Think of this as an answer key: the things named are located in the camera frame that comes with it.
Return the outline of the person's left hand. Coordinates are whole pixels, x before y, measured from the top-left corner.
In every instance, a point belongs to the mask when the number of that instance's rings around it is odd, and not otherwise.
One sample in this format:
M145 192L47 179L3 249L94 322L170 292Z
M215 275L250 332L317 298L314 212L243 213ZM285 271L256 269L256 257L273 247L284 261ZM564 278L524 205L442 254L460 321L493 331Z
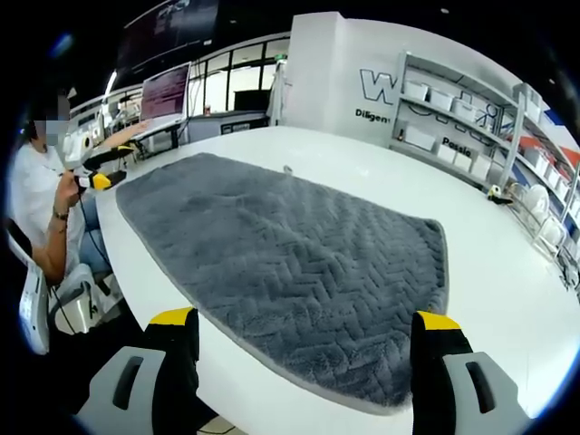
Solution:
M53 208L58 213L67 213L81 196L80 187L76 181L75 175L66 170L59 179L54 194Z

